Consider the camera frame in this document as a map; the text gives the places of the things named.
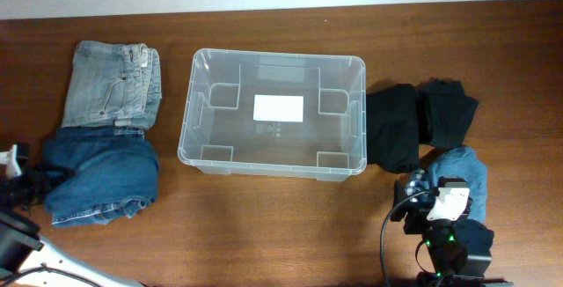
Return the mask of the dark blue jeans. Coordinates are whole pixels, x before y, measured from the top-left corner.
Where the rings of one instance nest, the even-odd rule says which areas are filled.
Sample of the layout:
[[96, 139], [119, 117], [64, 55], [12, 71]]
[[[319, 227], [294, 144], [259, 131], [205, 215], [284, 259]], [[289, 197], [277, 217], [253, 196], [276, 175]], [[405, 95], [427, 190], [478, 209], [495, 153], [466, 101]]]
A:
[[131, 218], [158, 197], [158, 157], [142, 129], [60, 128], [43, 161], [75, 172], [44, 202], [57, 228]]

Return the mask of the light blue jeans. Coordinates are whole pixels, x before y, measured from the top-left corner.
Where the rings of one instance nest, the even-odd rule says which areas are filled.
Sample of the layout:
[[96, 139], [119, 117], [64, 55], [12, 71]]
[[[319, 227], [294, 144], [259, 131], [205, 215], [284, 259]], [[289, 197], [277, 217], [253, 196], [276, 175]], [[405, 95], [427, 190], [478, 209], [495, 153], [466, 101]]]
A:
[[148, 130], [161, 99], [160, 58], [154, 48], [83, 40], [73, 56], [62, 126]]

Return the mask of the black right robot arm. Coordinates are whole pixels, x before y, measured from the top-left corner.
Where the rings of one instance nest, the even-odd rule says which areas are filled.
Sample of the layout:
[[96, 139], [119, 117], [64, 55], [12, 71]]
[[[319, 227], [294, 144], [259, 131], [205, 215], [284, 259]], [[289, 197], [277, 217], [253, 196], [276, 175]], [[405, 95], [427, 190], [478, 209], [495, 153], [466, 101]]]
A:
[[487, 279], [492, 262], [494, 232], [469, 218], [472, 199], [467, 182], [439, 179], [436, 187], [408, 194], [399, 181], [394, 184], [393, 206], [380, 233], [380, 264], [383, 273], [384, 234], [390, 222], [403, 222], [406, 235], [419, 235], [415, 252], [426, 248], [433, 268], [422, 268], [416, 286], [512, 286], [502, 278]]

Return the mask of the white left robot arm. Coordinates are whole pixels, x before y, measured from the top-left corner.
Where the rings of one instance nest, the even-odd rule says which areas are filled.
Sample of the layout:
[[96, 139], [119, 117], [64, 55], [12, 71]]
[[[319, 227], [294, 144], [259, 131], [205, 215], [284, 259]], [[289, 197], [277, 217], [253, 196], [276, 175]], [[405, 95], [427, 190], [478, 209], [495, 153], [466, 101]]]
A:
[[36, 223], [14, 211], [41, 203], [73, 176], [71, 169], [39, 166], [19, 176], [1, 177], [1, 285], [143, 287], [64, 253], [40, 234]]

